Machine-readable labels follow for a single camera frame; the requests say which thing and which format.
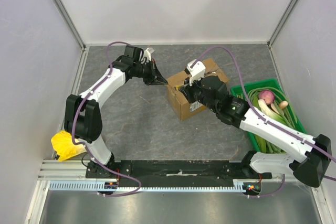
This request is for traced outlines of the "brown cardboard express box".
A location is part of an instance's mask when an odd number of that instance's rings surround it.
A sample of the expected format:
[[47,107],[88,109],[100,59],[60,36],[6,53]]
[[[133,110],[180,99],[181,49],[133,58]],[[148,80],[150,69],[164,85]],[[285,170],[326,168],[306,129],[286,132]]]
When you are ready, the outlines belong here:
[[[206,67],[205,76],[218,76],[219,79],[224,83],[227,84],[229,82],[229,78],[227,77],[225,72],[216,64],[216,62],[212,58],[205,59],[202,61],[202,63]],[[183,85],[184,80],[187,77],[187,73],[183,70],[169,77],[167,79],[168,85],[166,86],[168,100],[170,101],[173,110],[177,114],[177,117],[181,121],[184,121],[206,109],[198,109],[194,112],[190,112],[189,102],[181,92],[175,89],[175,86]]]

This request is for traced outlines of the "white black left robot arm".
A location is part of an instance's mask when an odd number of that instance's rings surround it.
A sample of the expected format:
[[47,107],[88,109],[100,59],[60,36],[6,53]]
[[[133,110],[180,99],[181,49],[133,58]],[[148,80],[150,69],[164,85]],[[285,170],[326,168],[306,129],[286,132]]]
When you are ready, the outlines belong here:
[[109,64],[103,76],[79,95],[66,100],[64,130],[84,145],[98,164],[97,173],[111,178],[115,173],[114,156],[102,139],[101,108],[111,95],[132,78],[141,78],[147,86],[166,85],[152,58],[153,48],[126,45],[124,53]]

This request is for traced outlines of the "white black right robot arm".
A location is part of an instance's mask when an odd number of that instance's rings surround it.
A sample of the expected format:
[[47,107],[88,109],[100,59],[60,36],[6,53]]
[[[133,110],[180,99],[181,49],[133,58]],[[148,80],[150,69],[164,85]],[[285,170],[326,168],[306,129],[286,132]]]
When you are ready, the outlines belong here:
[[193,83],[186,79],[178,90],[188,102],[206,106],[221,122],[256,134],[284,151],[283,154],[248,154],[248,161],[240,166],[245,178],[254,178],[258,173],[292,173],[298,181],[317,188],[330,162],[335,160],[327,136],[314,137],[270,118],[246,100],[230,94],[217,76],[200,78]]

